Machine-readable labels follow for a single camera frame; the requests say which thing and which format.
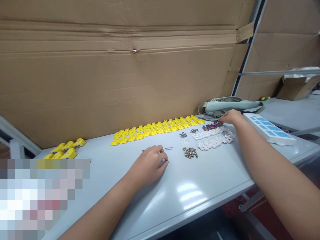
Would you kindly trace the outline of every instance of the cardboard wall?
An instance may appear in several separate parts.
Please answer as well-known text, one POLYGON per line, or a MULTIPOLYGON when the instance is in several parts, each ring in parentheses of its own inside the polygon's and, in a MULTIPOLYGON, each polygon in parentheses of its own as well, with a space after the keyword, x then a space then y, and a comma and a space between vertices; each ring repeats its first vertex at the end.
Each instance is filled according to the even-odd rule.
MULTIPOLYGON (((320 66, 320 2, 268 0, 245 72, 320 66)), ((281 75, 245 76, 237 96, 252 101, 271 96, 281 75)))
POLYGON ((0 114, 48 148, 219 97, 242 64, 254 1, 143 2, 1 2, 0 114))

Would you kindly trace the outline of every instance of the left hand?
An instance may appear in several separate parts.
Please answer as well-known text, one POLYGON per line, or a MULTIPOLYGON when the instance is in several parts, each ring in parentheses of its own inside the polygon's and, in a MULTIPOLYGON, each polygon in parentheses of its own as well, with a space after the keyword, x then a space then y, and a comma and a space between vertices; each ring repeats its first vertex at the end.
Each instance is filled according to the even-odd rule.
POLYGON ((148 147, 133 163, 127 174, 139 188, 142 188, 158 179, 168 163, 168 156, 161 145, 148 147), (165 159, 165 162, 159 167, 162 159, 165 159))

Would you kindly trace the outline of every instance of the right hand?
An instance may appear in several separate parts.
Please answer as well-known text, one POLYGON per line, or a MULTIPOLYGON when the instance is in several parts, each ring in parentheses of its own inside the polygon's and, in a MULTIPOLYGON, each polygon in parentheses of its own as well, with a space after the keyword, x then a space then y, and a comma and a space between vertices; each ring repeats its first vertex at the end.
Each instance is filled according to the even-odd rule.
POLYGON ((221 118, 219 118, 219 122, 225 122, 233 124, 239 121, 244 120, 241 112, 231 109, 230 111, 226 112, 221 118))

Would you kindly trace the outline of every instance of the finger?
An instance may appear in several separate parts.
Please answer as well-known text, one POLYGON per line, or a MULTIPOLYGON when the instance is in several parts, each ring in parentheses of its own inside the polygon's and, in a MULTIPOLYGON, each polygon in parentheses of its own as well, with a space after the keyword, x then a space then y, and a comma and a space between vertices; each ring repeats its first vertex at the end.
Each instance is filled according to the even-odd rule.
POLYGON ((161 174, 163 174, 164 170, 166 170, 167 165, 169 164, 169 161, 165 161, 159 168, 158 168, 158 174, 159 177, 161 176, 161 174))
POLYGON ((158 145, 156 146, 154 149, 152 149, 154 152, 156 153, 163 153, 163 146, 162 145, 158 145))
POLYGON ((168 161, 168 155, 165 152, 158 154, 158 160, 161 161, 162 159, 168 161))

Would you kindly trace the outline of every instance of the hand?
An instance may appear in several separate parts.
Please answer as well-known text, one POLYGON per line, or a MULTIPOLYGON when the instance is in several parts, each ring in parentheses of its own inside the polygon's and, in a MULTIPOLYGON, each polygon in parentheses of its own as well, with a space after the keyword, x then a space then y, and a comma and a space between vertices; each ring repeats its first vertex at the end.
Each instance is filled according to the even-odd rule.
POLYGON ((136 182, 138 188, 142 188, 158 179, 168 163, 168 156, 161 145, 148 147, 133 163, 127 174, 136 182), (162 159, 165 159, 165 162, 159 167, 162 159))
POLYGON ((226 112, 221 118, 219 118, 219 122, 225 122, 230 124, 235 124, 236 122, 240 122, 242 120, 245 120, 245 118, 242 116, 242 114, 237 110, 230 110, 226 112))

